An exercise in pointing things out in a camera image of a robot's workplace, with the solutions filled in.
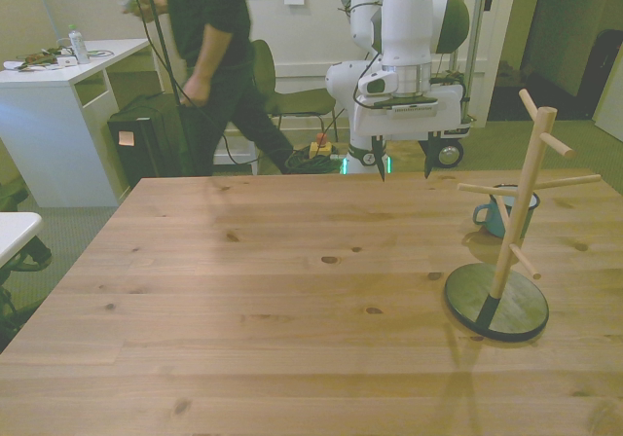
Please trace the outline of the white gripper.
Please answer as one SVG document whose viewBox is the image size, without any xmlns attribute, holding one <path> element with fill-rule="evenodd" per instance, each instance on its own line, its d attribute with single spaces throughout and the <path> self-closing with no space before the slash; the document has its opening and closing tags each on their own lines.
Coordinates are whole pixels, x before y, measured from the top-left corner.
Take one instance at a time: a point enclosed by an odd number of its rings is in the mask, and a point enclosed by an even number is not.
<svg viewBox="0 0 623 436">
<path fill-rule="evenodd" d="M 388 94 L 357 97 L 352 129 L 359 136 L 371 138 L 379 174 L 385 181 L 384 136 L 396 139 L 426 140 L 424 177 L 437 165 L 441 131 L 446 136 L 467 134 L 469 124 L 461 122 L 460 102 L 463 87 L 459 84 L 433 85 L 424 95 L 391 97 Z"/>
</svg>

